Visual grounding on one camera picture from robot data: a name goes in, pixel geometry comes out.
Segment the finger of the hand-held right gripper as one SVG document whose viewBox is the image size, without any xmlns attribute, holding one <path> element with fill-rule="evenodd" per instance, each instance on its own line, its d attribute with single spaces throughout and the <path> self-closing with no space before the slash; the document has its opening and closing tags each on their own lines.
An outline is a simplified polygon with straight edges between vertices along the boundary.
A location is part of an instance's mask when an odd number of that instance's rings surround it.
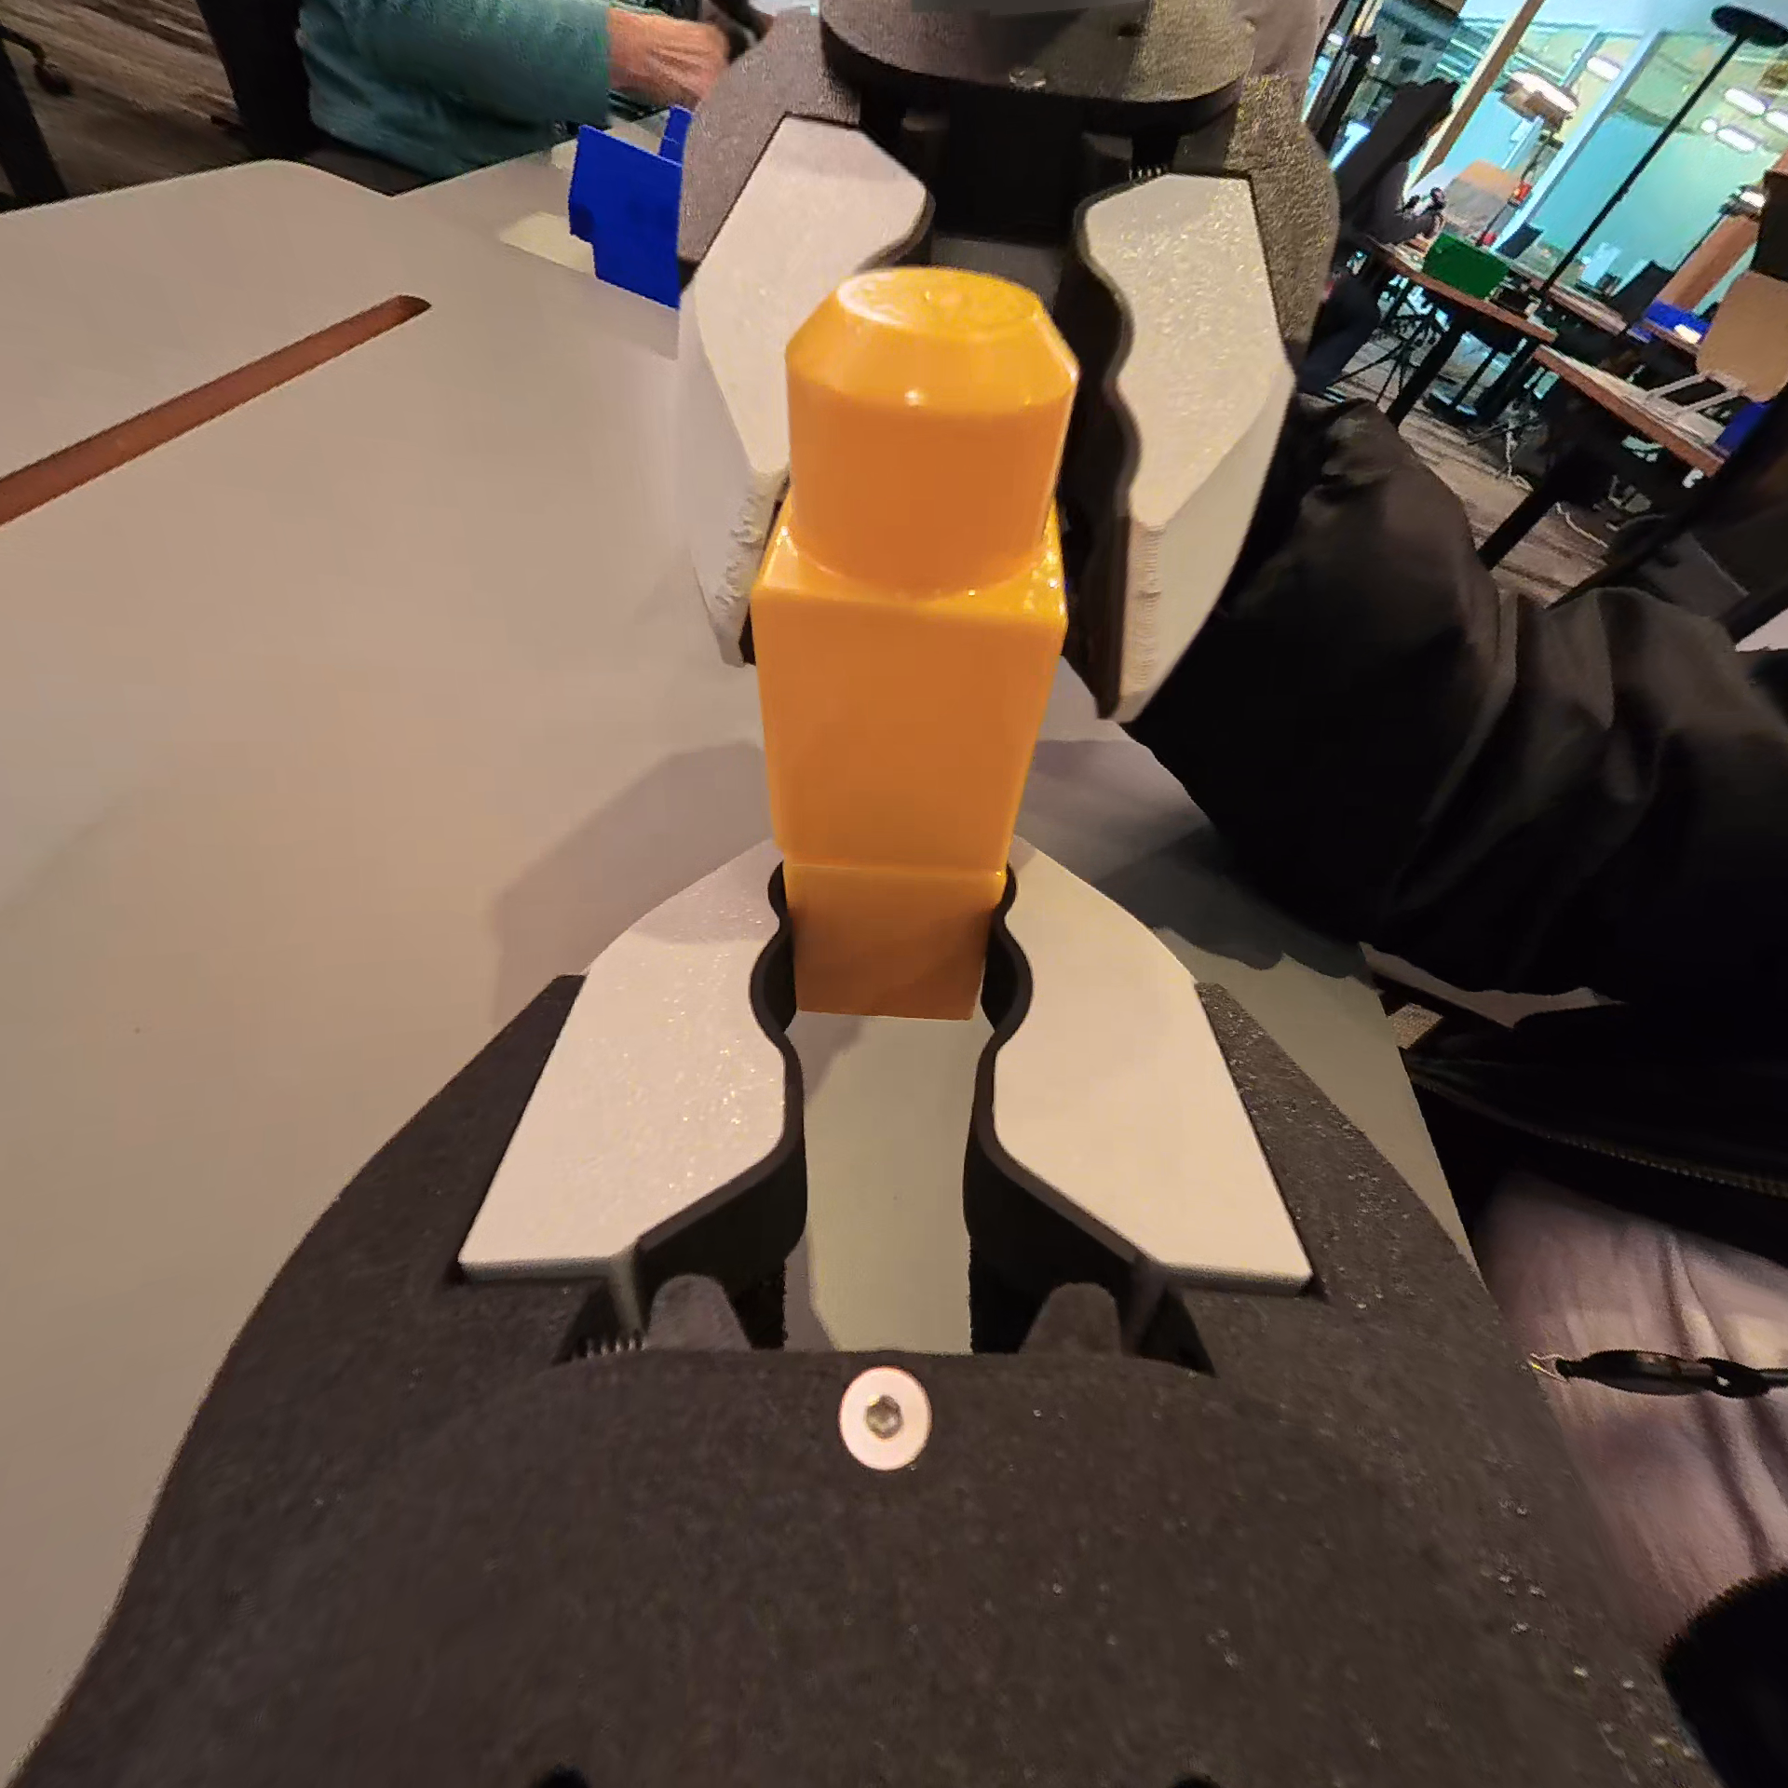
<svg viewBox="0 0 1788 1788">
<path fill-rule="evenodd" d="M 1091 498 L 1080 677 L 1132 723 L 1238 563 L 1292 394 L 1251 191 L 1164 174 L 1084 209 L 1078 265 L 1115 306 L 1089 420 L 1115 459 Z"/>
<path fill-rule="evenodd" d="M 927 235 L 933 202 L 868 137 L 780 124 L 680 310 L 680 520 L 721 660 L 748 662 L 748 604 L 791 479 L 786 355 L 843 282 Z"/>
</svg>

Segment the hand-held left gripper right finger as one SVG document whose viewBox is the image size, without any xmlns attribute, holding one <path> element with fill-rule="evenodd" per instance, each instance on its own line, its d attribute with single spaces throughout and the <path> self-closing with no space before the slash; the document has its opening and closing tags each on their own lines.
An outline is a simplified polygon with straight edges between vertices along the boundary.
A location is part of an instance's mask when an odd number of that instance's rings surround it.
<svg viewBox="0 0 1788 1788">
<path fill-rule="evenodd" d="M 1024 1334 L 1065 1286 L 1108 1295 L 1119 1334 L 1194 1334 L 1190 1293 L 1315 1291 L 1194 973 L 1024 841 L 981 1012 L 965 1150 L 974 1334 Z"/>
</svg>

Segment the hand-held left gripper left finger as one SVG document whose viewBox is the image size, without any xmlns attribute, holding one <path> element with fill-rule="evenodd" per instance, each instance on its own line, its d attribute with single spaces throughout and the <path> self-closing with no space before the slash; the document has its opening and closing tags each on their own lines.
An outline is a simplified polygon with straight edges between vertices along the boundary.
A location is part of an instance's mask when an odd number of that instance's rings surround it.
<svg viewBox="0 0 1788 1788">
<path fill-rule="evenodd" d="M 642 1334 L 702 1278 L 747 1334 L 788 1334 L 808 1165 L 782 863 L 750 846 L 590 962 L 458 1245 L 467 1282 L 594 1286 Z"/>
</svg>

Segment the blue plastic bin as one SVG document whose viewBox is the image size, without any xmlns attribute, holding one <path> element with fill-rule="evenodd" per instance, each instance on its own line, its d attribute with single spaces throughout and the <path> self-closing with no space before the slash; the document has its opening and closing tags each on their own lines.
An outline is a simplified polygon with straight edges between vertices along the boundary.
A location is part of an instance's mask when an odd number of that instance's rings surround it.
<svg viewBox="0 0 1788 1788">
<path fill-rule="evenodd" d="M 670 107 L 655 146 L 581 127 L 566 194 L 570 235 L 590 250 L 592 276 L 616 291 L 678 310 L 683 161 L 693 127 Z"/>
</svg>

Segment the yellow plastic block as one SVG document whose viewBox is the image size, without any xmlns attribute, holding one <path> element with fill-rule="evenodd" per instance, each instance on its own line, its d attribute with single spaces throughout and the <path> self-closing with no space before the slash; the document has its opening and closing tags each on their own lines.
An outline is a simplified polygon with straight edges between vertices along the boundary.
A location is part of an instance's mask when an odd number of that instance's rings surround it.
<svg viewBox="0 0 1788 1788">
<path fill-rule="evenodd" d="M 1076 362 L 1022 286 L 897 267 L 843 280 L 784 366 L 748 602 L 773 837 L 804 869 L 992 876 L 1061 658 Z"/>
<path fill-rule="evenodd" d="M 782 884 L 801 1014 L 965 1021 L 985 973 L 1000 869 L 819 865 Z"/>
</svg>

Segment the person's right forearm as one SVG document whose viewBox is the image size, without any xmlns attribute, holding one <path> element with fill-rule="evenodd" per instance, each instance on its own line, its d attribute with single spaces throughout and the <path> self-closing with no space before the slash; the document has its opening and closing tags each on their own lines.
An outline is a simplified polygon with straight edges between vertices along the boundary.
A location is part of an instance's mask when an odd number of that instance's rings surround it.
<svg viewBox="0 0 1788 1788">
<path fill-rule="evenodd" d="M 1464 992 L 1784 1008 L 1784 653 L 1505 593 L 1384 414 L 1296 399 L 1127 733 L 1289 917 Z"/>
</svg>

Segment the person's black jacket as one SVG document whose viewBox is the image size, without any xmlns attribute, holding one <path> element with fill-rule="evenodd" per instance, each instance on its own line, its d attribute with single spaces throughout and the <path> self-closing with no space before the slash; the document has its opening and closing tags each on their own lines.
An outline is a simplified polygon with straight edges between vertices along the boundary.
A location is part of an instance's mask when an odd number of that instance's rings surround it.
<svg viewBox="0 0 1788 1788">
<path fill-rule="evenodd" d="M 1784 1010 L 1456 1010 L 1402 1064 L 1436 1139 L 1482 1167 L 1784 1250 Z"/>
</svg>

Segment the black office chair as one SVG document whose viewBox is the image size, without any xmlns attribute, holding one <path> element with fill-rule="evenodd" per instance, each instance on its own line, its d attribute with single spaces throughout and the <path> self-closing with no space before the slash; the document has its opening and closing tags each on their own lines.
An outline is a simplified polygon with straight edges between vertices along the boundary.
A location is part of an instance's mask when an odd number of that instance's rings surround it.
<svg viewBox="0 0 1788 1788">
<path fill-rule="evenodd" d="M 197 3 L 195 10 L 227 79 L 242 142 L 262 161 L 337 176 L 383 196 L 426 178 L 326 135 L 311 118 L 300 45 L 300 3 Z"/>
</svg>

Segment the tan document board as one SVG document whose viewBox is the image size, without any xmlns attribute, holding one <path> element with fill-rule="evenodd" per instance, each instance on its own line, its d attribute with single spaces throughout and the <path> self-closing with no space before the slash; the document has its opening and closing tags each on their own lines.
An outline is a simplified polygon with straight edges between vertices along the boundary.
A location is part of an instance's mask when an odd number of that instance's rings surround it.
<svg viewBox="0 0 1788 1788">
<path fill-rule="evenodd" d="M 1767 405 L 1786 384 L 1786 280 L 1756 271 L 1732 282 L 1695 349 L 1693 371 L 1642 403 L 1674 427 L 1734 401 Z"/>
</svg>

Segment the person's white garment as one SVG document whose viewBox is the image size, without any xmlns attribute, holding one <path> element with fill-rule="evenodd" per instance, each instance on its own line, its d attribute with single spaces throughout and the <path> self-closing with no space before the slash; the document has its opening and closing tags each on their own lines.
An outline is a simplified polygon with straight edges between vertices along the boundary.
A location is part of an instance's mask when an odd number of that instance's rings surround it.
<svg viewBox="0 0 1788 1788">
<path fill-rule="evenodd" d="M 1473 1247 L 1531 1357 L 1784 1366 L 1784 1265 L 1730 1243 L 1514 1170 L 1486 1196 Z M 1723 1595 L 1784 1575 L 1784 1394 L 1654 1398 L 1557 1379 L 1540 1390 L 1654 1649 Z"/>
</svg>

